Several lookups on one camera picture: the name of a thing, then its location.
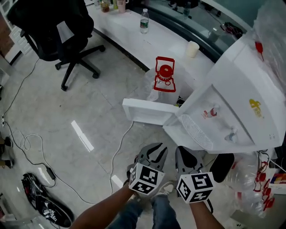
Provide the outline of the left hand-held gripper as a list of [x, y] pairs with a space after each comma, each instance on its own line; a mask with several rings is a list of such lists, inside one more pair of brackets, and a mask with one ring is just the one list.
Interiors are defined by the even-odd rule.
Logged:
[[149, 155], [158, 150], [163, 143], [151, 143], [144, 146], [137, 156], [137, 162], [127, 167], [129, 174], [128, 186], [131, 190], [142, 194], [151, 195], [155, 189], [159, 187], [165, 173], [162, 172], [167, 154], [168, 148], [165, 147], [153, 161], [153, 167], [150, 165]]

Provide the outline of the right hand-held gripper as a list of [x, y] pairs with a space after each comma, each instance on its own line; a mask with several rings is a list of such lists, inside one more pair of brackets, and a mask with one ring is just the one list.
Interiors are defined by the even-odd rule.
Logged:
[[213, 174], [203, 166], [203, 150], [178, 146], [175, 151], [177, 170], [176, 195], [187, 204], [209, 199], [215, 187]]

